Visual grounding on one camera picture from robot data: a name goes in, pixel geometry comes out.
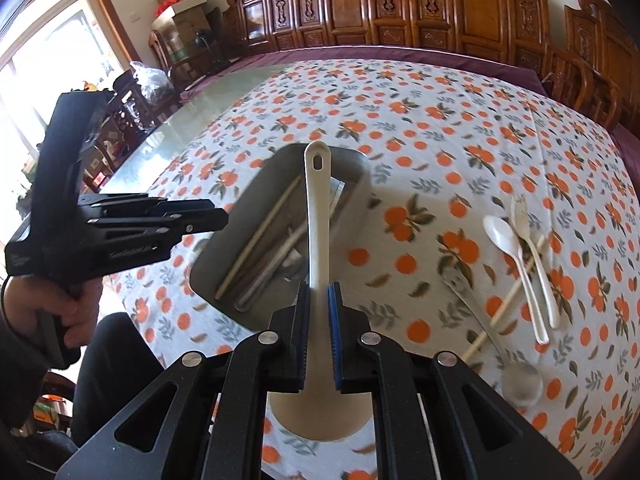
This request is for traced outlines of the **person's left hand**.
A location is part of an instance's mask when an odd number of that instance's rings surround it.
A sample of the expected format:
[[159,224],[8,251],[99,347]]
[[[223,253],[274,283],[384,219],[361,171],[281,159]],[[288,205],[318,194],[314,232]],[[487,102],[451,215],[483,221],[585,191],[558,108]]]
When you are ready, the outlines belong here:
[[38,313],[58,316],[67,328],[64,344],[73,349],[92,341],[102,292],[100,278],[82,284],[79,297],[74,299],[54,283],[36,276],[23,276],[8,279],[2,306],[12,330],[38,346],[43,344],[43,336],[38,330]]

